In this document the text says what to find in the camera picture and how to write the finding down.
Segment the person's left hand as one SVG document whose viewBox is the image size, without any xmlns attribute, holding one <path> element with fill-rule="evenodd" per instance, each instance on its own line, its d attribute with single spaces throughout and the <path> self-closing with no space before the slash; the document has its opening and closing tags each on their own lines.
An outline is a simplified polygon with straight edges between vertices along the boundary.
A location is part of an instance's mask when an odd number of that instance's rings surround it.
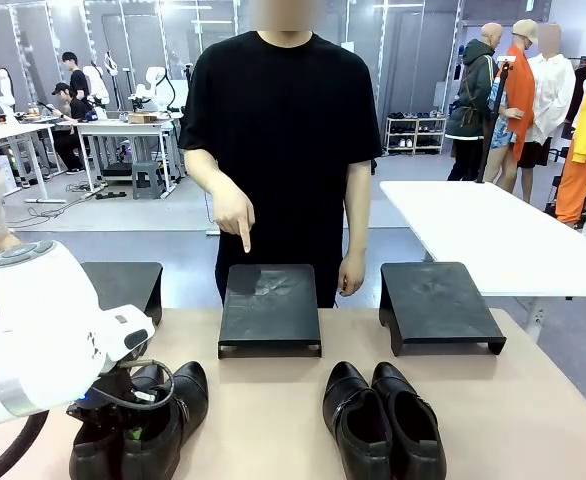
<svg viewBox="0 0 586 480">
<path fill-rule="evenodd" d="M 339 294 L 343 297 L 348 297 L 355 294 L 364 283 L 365 271 L 365 253 L 347 253 L 343 258 L 339 268 Z"/>
</svg>

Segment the person's right hand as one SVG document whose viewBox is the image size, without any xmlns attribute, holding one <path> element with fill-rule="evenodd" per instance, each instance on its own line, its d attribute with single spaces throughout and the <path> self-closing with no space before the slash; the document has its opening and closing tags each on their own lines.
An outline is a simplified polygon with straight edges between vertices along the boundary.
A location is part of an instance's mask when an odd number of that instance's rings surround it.
<svg viewBox="0 0 586 480">
<path fill-rule="evenodd" d="M 214 217 L 222 232 L 239 236 L 245 253 L 251 251 L 250 232 L 255 223 L 254 208 L 236 186 L 222 187 L 212 194 Z"/>
</svg>

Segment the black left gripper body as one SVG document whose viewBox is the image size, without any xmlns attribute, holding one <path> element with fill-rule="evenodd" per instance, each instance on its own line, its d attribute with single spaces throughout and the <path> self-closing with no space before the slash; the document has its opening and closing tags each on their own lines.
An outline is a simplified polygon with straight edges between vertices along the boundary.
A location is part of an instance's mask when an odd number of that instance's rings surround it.
<svg viewBox="0 0 586 480">
<path fill-rule="evenodd" d="M 165 380 L 166 370 L 156 364 L 117 369 L 100 377 L 67 408 L 67 414 L 80 422 L 76 438 L 122 439 L 125 430 L 135 426 L 143 428 L 140 440 L 161 435 L 169 425 L 169 405 L 154 405 L 166 397 Z"/>
</svg>

